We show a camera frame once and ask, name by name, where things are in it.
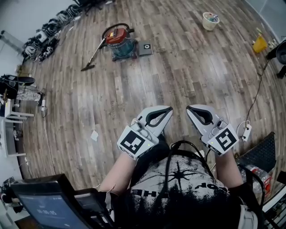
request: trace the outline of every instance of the paper scrap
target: paper scrap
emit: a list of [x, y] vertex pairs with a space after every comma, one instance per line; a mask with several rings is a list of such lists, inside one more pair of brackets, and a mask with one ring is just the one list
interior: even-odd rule
[[90, 137], [92, 140], [97, 141], [98, 133], [96, 131], [93, 131]]

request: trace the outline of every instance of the vacuum cleaner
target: vacuum cleaner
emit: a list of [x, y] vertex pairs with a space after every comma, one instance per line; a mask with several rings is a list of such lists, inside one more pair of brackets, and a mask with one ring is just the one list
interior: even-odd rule
[[129, 25], [125, 23], [118, 23], [112, 25], [111, 27], [108, 27], [101, 36], [102, 41], [100, 45], [95, 50], [87, 65], [81, 71], [86, 71], [95, 66], [91, 65], [91, 62], [96, 52], [105, 46], [109, 47], [113, 52], [112, 61], [116, 61], [118, 59], [126, 59], [130, 57], [136, 59], [136, 44], [138, 43], [138, 41], [130, 38], [130, 33], [133, 33], [134, 31], [134, 29], [130, 29]]

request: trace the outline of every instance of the screen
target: screen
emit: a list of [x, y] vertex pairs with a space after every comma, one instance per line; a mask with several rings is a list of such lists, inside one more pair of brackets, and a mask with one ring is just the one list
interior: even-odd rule
[[88, 228], [60, 195], [19, 195], [19, 197], [31, 215], [43, 226], [64, 229]]

